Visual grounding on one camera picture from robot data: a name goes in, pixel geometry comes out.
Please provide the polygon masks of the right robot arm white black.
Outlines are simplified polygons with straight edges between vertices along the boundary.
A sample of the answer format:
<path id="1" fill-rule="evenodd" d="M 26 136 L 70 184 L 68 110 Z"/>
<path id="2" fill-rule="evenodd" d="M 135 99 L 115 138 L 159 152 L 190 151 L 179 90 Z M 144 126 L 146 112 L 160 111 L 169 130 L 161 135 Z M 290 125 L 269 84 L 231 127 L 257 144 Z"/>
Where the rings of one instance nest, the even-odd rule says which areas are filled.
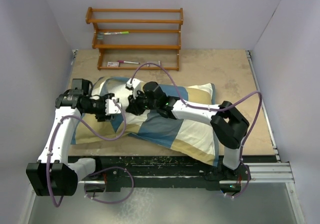
<path id="1" fill-rule="evenodd" d="M 232 103 L 224 101 L 221 105 L 207 105 L 188 102 L 166 95 L 154 81 L 141 86 L 141 82 L 134 78 L 125 86 L 132 92 L 126 112 L 141 115 L 146 110 L 154 110 L 164 118 L 192 120 L 212 126 L 213 134 L 224 145 L 223 176 L 233 180 L 240 174 L 241 144 L 250 124 Z"/>

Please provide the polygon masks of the white pillow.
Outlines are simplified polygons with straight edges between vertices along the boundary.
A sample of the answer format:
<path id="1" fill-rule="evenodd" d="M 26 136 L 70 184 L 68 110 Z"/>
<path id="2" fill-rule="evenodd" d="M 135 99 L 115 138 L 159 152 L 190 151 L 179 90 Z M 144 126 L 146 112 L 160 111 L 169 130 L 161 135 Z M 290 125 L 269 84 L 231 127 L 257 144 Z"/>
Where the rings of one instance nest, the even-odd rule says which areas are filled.
<path id="1" fill-rule="evenodd" d="M 108 93 L 113 93 L 114 96 L 119 99 L 120 103 L 127 105 L 128 97 L 132 94 L 132 91 L 126 89 L 125 86 L 125 81 L 108 79 L 93 90 L 93 95 L 103 96 Z"/>

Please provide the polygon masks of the patchwork pillowcase blue beige white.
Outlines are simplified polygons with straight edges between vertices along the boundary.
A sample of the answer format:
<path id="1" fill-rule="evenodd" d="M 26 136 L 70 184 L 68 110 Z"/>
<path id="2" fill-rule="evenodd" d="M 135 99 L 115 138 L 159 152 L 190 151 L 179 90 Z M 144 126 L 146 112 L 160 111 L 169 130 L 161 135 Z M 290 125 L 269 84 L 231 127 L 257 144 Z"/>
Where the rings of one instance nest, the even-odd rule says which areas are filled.
<path id="1" fill-rule="evenodd" d="M 108 79 L 127 82 L 127 77 L 101 77 L 93 86 L 94 89 Z M 215 104 L 216 89 L 213 83 L 177 87 L 185 101 L 201 104 Z M 219 141 L 210 125 L 191 120 L 174 120 L 161 117 L 154 110 L 147 110 L 139 116 L 125 112 L 126 127 L 123 136 L 128 135 L 149 141 L 162 147 L 181 152 L 198 161 L 217 166 Z M 83 114 L 82 119 L 100 136 L 114 138 L 123 129 L 123 117 L 115 115 L 114 119 L 98 122 L 94 115 Z M 83 123 L 78 123 L 71 144 L 78 145 L 102 141 Z"/>

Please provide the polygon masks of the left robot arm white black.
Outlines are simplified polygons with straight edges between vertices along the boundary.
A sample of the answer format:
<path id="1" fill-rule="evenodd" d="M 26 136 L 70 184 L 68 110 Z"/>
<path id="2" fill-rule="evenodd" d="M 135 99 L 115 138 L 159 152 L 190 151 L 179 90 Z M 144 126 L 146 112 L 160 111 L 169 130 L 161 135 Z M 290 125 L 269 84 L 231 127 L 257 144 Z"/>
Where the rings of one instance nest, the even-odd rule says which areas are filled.
<path id="1" fill-rule="evenodd" d="M 102 166 L 95 158 L 80 158 L 68 162 L 74 132 L 83 114 L 93 114 L 97 121 L 108 121 L 120 110 L 111 111 L 113 93 L 93 95 L 93 83 L 86 79 L 73 79 L 71 88 L 59 95 L 55 102 L 54 123 L 48 141 L 34 163 L 29 163 L 26 175 L 37 196 L 72 196 L 78 182 L 89 177 L 98 180 Z"/>

